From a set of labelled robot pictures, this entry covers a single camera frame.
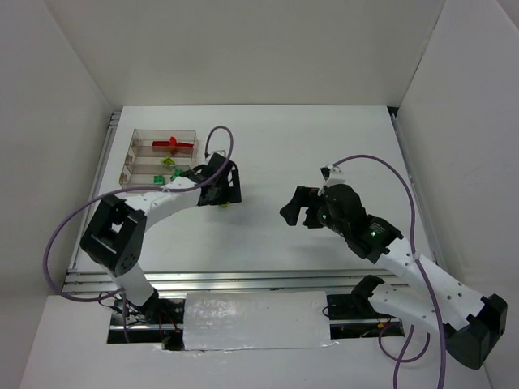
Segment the dark green small lego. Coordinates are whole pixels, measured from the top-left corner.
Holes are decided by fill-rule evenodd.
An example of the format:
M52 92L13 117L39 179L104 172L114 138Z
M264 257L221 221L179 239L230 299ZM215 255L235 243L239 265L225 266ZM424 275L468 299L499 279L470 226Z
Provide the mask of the dark green small lego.
M175 178L180 177L183 171L181 169L175 169L173 174L169 177L170 181L173 181Z

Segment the lime rounded lego brick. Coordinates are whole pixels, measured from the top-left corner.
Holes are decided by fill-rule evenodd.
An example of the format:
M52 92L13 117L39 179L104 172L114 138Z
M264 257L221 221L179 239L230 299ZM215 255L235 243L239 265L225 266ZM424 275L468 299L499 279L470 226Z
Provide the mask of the lime rounded lego brick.
M175 166L175 161L170 158L170 157L166 157L164 158L161 163L164 165L164 166L167 166L167 167L170 167L170 166Z

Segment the red rounded lego brick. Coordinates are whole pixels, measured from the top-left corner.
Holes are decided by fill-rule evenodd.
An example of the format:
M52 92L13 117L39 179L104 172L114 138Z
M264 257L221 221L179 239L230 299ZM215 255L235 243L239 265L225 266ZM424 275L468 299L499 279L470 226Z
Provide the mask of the red rounded lego brick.
M169 139L169 151L172 155L178 153L192 153L193 143L178 141L175 137Z

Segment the green square lego brick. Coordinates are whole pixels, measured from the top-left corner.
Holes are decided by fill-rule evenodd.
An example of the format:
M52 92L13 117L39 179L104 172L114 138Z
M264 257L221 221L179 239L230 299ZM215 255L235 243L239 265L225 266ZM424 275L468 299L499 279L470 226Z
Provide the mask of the green square lego brick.
M155 175L153 177L153 184L163 186L165 184L165 178L162 175Z

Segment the red sloped lego brick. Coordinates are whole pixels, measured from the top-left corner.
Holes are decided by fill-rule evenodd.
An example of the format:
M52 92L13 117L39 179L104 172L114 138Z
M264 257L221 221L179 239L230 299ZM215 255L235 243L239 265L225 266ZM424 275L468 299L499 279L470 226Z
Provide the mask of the red sloped lego brick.
M168 147L170 147L169 140L155 140L152 142L153 149L158 148L159 150L165 150Z

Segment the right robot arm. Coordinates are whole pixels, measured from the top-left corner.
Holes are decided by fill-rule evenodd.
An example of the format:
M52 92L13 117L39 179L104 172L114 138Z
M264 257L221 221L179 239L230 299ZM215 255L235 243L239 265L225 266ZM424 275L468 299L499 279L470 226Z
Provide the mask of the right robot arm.
M436 332L456 361L473 370L482 367L504 334L508 305L502 297L473 290L413 252L411 241L386 220L367 214L359 195L346 184L319 190L310 214L318 226L341 236L359 258L389 271L424 296L417 299L367 276L354 291L375 312Z

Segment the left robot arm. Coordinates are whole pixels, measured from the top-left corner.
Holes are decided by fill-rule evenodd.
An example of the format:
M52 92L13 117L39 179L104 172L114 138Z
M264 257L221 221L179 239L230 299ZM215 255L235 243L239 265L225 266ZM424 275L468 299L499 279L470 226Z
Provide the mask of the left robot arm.
M214 152L206 162L181 172L164 186L125 199L106 195L80 240L80 248L103 267L125 301L149 321L164 312L159 294L144 275L139 257L144 234L153 225L193 207L242 201L237 165Z

